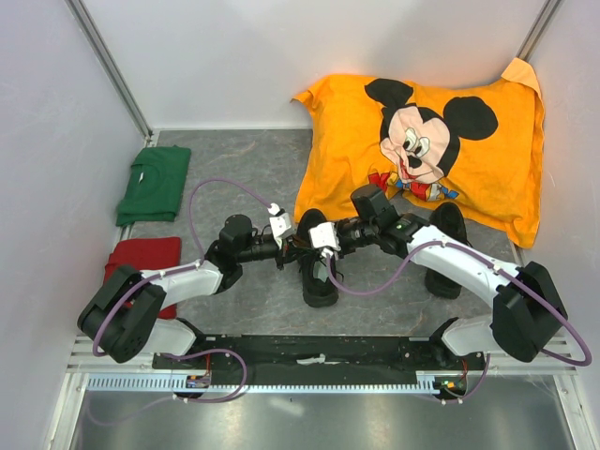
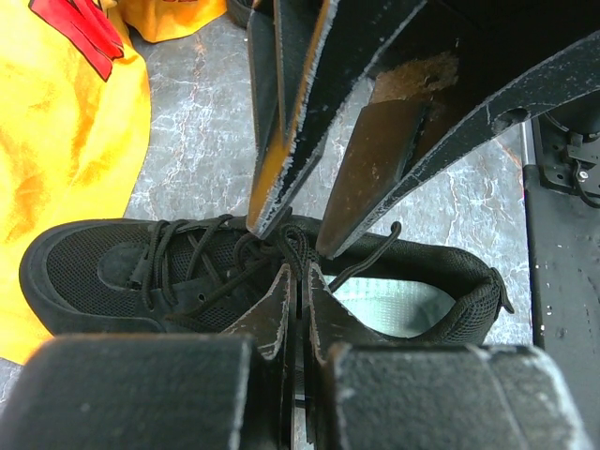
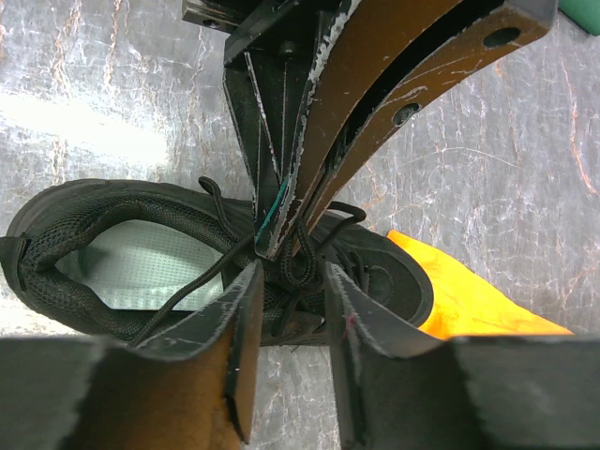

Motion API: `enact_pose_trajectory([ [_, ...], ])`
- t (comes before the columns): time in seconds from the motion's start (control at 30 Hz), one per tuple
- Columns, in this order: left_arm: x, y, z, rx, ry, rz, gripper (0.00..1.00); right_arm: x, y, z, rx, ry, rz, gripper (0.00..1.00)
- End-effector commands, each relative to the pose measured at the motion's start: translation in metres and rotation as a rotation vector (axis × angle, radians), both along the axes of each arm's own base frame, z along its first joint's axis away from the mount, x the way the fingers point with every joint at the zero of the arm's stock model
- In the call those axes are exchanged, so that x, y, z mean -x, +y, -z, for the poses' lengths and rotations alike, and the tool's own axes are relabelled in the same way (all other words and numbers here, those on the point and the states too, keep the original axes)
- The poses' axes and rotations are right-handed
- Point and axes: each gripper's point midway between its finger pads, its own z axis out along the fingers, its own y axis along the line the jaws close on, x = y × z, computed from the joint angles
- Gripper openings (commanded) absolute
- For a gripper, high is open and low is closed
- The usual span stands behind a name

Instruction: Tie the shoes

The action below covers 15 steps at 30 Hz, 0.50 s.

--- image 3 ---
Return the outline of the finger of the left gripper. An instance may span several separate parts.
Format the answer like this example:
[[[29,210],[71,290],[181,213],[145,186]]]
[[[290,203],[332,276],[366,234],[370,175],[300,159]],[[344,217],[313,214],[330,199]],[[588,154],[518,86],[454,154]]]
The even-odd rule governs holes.
[[[291,179],[256,234],[275,259],[416,113],[478,70],[543,37],[554,1],[335,1],[307,76]]]
[[[335,1],[185,1],[183,19],[227,34],[223,83],[248,176],[254,232],[266,233],[290,181],[293,142],[321,25]]]

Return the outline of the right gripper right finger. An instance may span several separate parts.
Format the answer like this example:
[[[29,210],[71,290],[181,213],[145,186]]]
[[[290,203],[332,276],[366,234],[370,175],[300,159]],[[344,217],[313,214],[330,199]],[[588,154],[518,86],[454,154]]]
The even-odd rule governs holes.
[[[596,336],[431,337],[326,267],[345,449],[595,449]]]

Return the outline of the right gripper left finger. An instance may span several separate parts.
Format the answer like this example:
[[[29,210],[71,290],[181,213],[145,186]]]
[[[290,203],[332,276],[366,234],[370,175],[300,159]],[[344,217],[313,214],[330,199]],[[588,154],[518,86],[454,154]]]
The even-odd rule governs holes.
[[[239,449],[250,440],[263,266],[129,348],[105,337],[1,342],[5,449]]]

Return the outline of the black shoe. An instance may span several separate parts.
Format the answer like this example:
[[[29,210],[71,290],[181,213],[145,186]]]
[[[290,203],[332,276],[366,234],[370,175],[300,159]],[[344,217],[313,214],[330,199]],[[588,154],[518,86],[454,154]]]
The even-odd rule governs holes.
[[[253,208],[199,190],[82,179],[27,202],[1,239],[7,284],[35,312],[88,335],[142,340],[220,296],[255,259]],[[300,252],[264,267],[262,344],[322,346],[324,291],[314,259],[341,267],[370,298],[408,323],[430,315],[424,269],[365,214],[331,203]]]

